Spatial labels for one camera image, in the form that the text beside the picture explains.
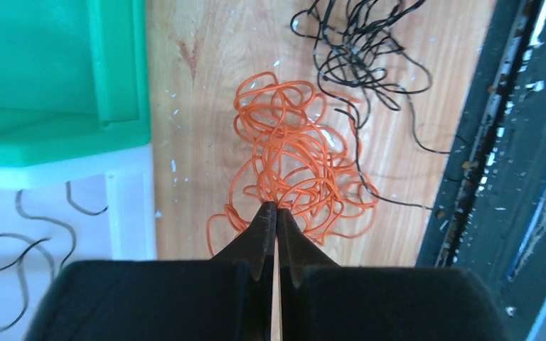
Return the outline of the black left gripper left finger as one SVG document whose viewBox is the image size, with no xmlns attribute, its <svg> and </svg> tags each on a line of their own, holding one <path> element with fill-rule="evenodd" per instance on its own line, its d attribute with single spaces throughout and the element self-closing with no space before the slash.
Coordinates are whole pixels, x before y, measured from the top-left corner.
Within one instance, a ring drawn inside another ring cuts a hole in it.
<svg viewBox="0 0 546 341">
<path fill-rule="evenodd" d="M 55 278 L 26 340 L 268 340 L 277 209 L 209 260 L 76 261 Z"/>
</svg>

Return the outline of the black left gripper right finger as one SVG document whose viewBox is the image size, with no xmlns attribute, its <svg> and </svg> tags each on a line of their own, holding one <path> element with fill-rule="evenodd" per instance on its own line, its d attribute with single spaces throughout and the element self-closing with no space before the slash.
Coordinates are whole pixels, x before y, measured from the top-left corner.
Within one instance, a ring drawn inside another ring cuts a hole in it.
<svg viewBox="0 0 546 341">
<path fill-rule="evenodd" d="M 283 340 L 507 340 L 488 289 L 461 268 L 340 266 L 277 213 Z"/>
</svg>

